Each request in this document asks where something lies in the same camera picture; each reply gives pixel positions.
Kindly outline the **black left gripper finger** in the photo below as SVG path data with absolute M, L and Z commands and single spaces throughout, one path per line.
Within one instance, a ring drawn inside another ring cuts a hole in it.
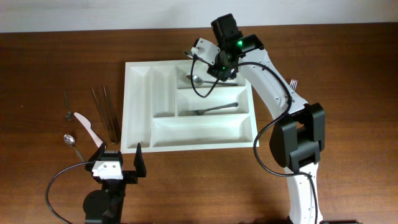
M 106 144 L 103 142 L 97 151 L 89 158 L 90 162 L 99 161 L 104 154 L 106 149 Z
M 136 153 L 134 157 L 134 167 L 136 168 L 137 177 L 146 177 L 147 170 L 142 156 L 141 144 L 137 144 Z

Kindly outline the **large steel spoon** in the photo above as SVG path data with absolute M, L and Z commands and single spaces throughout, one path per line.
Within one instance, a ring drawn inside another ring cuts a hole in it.
M 189 58 L 194 58 L 194 54 L 190 50 L 184 50 L 183 53 Z
M 204 83 L 212 84 L 212 85 L 215 84 L 215 82 L 202 80 L 200 77 L 198 77 L 196 75 L 194 75 L 194 76 L 187 75 L 185 78 L 188 79 L 189 81 L 192 81 L 195 86 L 200 86 Z M 217 85 L 219 85 L 219 86 L 237 86 L 238 84 L 237 83 L 218 82 Z

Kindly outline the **steel fork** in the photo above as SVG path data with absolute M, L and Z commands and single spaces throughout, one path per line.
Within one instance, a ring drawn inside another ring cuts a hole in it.
M 296 79 L 291 79 L 291 81 L 290 81 L 290 87 L 291 87 L 291 89 L 293 89 L 293 91 L 296 90 L 297 84 L 298 84 L 298 80 L 296 80 Z
M 216 107 L 207 108 L 207 109 L 186 110 L 186 111 L 183 112 L 183 114 L 185 116 L 201 116 L 201 115 L 204 115 L 206 112 L 209 112 L 209 111 L 236 108 L 238 106 L 239 106 L 238 102 L 234 102 L 234 103 L 229 103 L 227 105 L 221 105 L 221 106 L 216 106 Z

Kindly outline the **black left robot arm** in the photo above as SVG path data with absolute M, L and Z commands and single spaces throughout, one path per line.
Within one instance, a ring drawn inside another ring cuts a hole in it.
M 107 151 L 102 143 L 88 159 L 85 169 L 101 184 L 101 189 L 90 192 L 83 201 L 85 223 L 120 223 L 126 186 L 137 184 L 147 176 L 138 144 L 134 157 L 134 170 L 123 170 L 123 155 L 120 151 Z

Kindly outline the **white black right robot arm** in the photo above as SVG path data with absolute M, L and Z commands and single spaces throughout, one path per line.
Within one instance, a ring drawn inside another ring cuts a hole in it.
M 259 38 L 243 35 L 232 14 L 215 19 L 211 28 L 218 45 L 211 54 L 208 73 L 225 81 L 242 75 L 261 97 L 272 121 L 254 139 L 254 156 L 260 159 L 257 142 L 272 129 L 271 154 L 283 168 L 276 172 L 262 161 L 260 166 L 288 182 L 291 223 L 321 223 L 317 195 L 320 153 L 325 148 L 325 111 L 319 103 L 309 104 L 284 80 L 272 64 Z

